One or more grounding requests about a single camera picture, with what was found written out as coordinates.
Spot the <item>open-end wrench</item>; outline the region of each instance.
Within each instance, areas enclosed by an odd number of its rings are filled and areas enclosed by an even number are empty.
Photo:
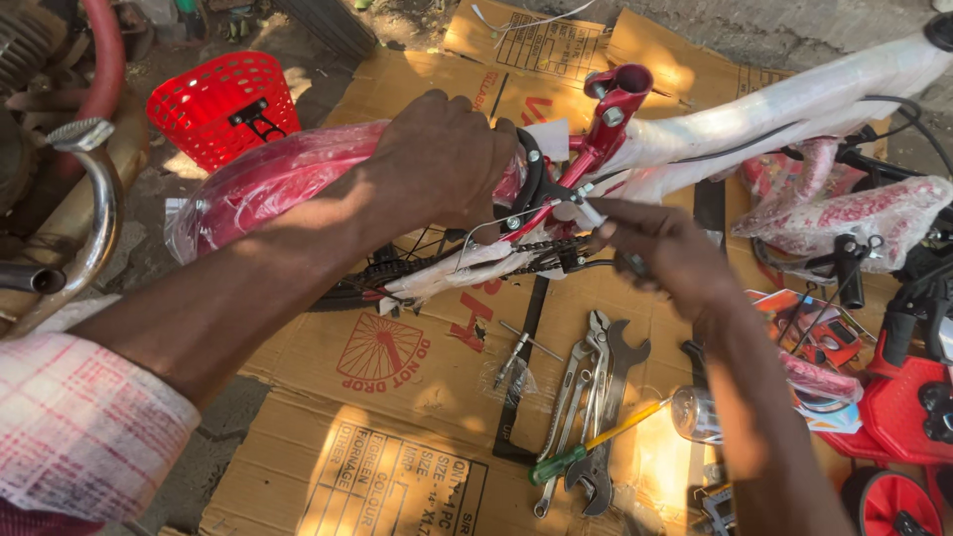
[[[593,350],[589,348],[589,345],[583,340],[580,340],[573,346],[573,353],[570,354],[569,364],[566,366],[566,374],[563,376],[562,385],[559,387],[556,411],[553,412],[553,421],[549,423],[549,432],[546,433],[546,444],[542,447],[542,450],[539,451],[537,462],[545,460],[549,454],[549,450],[553,448],[553,441],[556,439],[556,428],[559,426],[559,416],[562,415],[562,409],[566,405],[566,400],[569,399],[569,391],[573,388],[573,377],[579,368],[579,362],[583,358],[589,357],[592,353]]]
[[[582,344],[582,341],[577,342],[576,346]],[[556,453],[560,454],[563,449],[566,448],[566,443],[569,440],[569,432],[573,429],[573,420],[576,418],[576,410],[579,408],[579,399],[582,398],[582,389],[585,389],[586,383],[593,378],[591,372],[588,369],[583,369],[579,372],[578,378],[576,378],[576,390],[573,391],[573,400],[569,403],[569,410],[566,412],[566,423],[562,426],[562,434],[559,436],[559,444],[556,446]],[[542,519],[546,517],[546,512],[549,511],[549,503],[553,500],[553,492],[556,491],[556,480],[558,477],[546,481],[546,486],[542,490],[542,498],[539,499],[539,502],[533,508],[533,513],[539,518]]]
[[[639,348],[629,346],[622,338],[622,331],[629,320],[619,320],[609,328],[609,344],[612,348],[612,380],[609,383],[609,392],[604,401],[601,427],[608,430],[618,421],[618,408],[622,404],[622,395],[625,394],[625,377],[629,368],[644,362],[652,352],[649,340]],[[569,491],[578,482],[593,489],[589,494],[589,505],[582,513],[587,516],[598,516],[612,503],[612,479],[609,477],[609,453],[612,449],[612,440],[600,444],[585,458],[566,469],[565,489]]]
[[[593,368],[593,387],[589,390],[589,397],[586,399],[586,419],[582,423],[583,441],[586,441],[590,424],[593,429],[592,436],[596,437],[602,422],[602,406],[609,383],[609,325],[609,317],[606,317],[605,313],[601,311],[589,313],[589,333],[586,334],[586,342],[596,349],[598,359]]]

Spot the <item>nut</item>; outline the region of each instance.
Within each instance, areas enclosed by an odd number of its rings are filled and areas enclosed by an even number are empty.
[[[618,106],[613,106],[609,110],[606,110],[602,113],[602,121],[605,122],[607,127],[617,127],[622,124],[622,119],[625,118],[625,115],[622,113],[622,110]]]

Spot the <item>cardboard box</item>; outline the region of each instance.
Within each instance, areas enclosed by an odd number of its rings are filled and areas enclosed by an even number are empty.
[[[552,18],[492,0],[460,4],[443,46],[483,65],[580,89],[590,72],[609,68],[609,35],[601,24]]]
[[[548,18],[490,0],[476,4],[495,26]],[[446,48],[476,62],[377,49],[326,126],[393,117],[413,98],[440,88],[468,96],[491,121],[509,117],[523,126],[566,117],[580,133],[595,104],[579,90],[580,81],[608,62],[638,61],[656,73],[657,90],[639,112],[648,118],[715,106],[789,74],[731,64],[627,10],[608,43],[603,30],[562,20],[493,37],[461,6]],[[570,59],[589,63],[563,61],[567,51]],[[730,227],[748,210],[749,195],[734,178],[725,189]],[[691,211],[694,199],[689,187],[664,201]],[[429,241],[417,233],[398,245],[419,239]],[[726,237],[725,247],[746,286],[766,293],[803,288],[759,267],[747,240]],[[865,280],[868,307],[857,318],[876,332],[879,308],[895,286]],[[372,309],[302,315],[241,371],[274,392],[206,508],[203,533],[622,534],[626,517],[684,533],[698,514],[687,507],[685,490],[704,484],[702,469],[717,455],[679,437],[667,410],[616,439],[610,462],[616,510],[583,518],[579,486],[566,493],[559,485],[549,515],[533,515],[541,487],[527,482],[526,464],[543,444],[564,364],[534,349],[528,361],[533,381],[521,397],[506,391],[509,379],[498,390],[492,385],[516,339],[498,321],[522,326],[540,303],[537,339],[563,357],[585,335],[593,309],[630,320],[629,344],[651,340],[648,361],[627,375],[622,418],[692,383],[690,361],[679,350],[691,326],[665,297],[635,291],[608,268],[548,284],[520,276],[454,289],[433,297],[419,315],[404,311],[398,319]],[[840,485],[850,461],[821,440],[814,447],[825,473]]]
[[[640,63],[655,77],[654,92],[678,100],[689,112],[731,102],[794,72],[739,65],[623,9],[606,49],[615,64]]]

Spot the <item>concrete floor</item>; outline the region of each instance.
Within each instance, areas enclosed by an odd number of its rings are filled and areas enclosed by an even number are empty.
[[[525,4],[510,1],[553,14],[576,6],[576,2],[569,0],[528,0]],[[455,8],[453,4],[449,0],[447,10],[437,13],[433,10],[434,3],[428,0],[377,0],[370,10],[361,14],[361,18],[374,28],[388,46],[425,51],[438,45],[442,39],[442,30],[431,31],[430,22],[436,20],[439,29],[449,22]],[[736,61],[756,63],[754,60],[760,59],[763,60],[760,64],[765,67],[791,67],[790,61],[784,59],[787,57],[784,51],[785,47],[788,52],[795,47],[801,56],[807,58],[799,60],[806,63],[800,65],[803,69],[842,53],[842,48],[830,51],[829,45],[820,41],[791,42],[787,45],[777,40],[760,41],[753,35],[745,35],[750,29],[732,29],[730,25],[725,26],[724,20],[720,20],[719,24],[728,28],[729,33],[706,39],[697,19],[679,18],[678,12],[674,10],[647,10],[645,5],[635,6],[628,0],[603,1],[591,11],[582,13],[580,18],[612,24],[622,6],[641,10],[674,30],[684,30],[686,35],[695,38],[700,44],[707,43]],[[213,16],[213,30],[221,18],[221,15]],[[289,70],[286,74],[292,93],[297,97],[296,107],[302,127],[318,127],[344,93],[356,65],[337,58],[318,39],[284,14],[272,13],[267,20],[269,24],[263,29],[252,23],[253,34],[240,44],[228,43],[215,35],[208,45],[201,48],[157,47],[145,60],[129,65],[128,80],[145,100],[157,85],[191,67],[225,52],[251,48],[275,56],[282,67]],[[816,53],[808,57],[811,50]],[[928,113],[925,119],[941,143],[953,148],[953,120],[935,113]],[[129,291],[169,273],[177,266],[163,241],[165,199],[187,197],[205,174],[188,158],[180,155],[158,132],[151,132],[151,140],[149,167],[139,177],[127,199],[127,221],[119,254],[86,297]],[[889,153],[889,159],[895,163],[945,175],[939,158],[913,129],[891,139]],[[108,526],[103,534],[155,534],[164,525],[186,534],[196,533],[202,509],[212,497],[232,454],[244,439],[267,393],[268,386],[258,381],[245,378],[232,381],[203,413],[201,427],[193,434],[149,510],[139,520],[145,532],[123,526]]]

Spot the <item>screwdriver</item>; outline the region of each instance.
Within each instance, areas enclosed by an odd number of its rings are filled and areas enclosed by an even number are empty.
[[[530,469],[529,478],[530,484],[540,485],[545,484],[546,481],[555,478],[562,471],[566,470],[567,467],[582,460],[586,457],[586,452],[596,448],[602,443],[605,443],[612,438],[616,437],[618,434],[628,430],[629,428],[635,426],[642,421],[645,421],[655,412],[659,411],[665,405],[672,401],[672,397],[669,397],[663,401],[653,402],[652,405],[646,407],[645,409],[639,411],[635,415],[629,417],[622,424],[607,430],[597,435],[595,438],[587,441],[586,443],[579,443],[573,448],[566,450],[562,454],[557,454],[552,458],[548,458],[534,465]]]

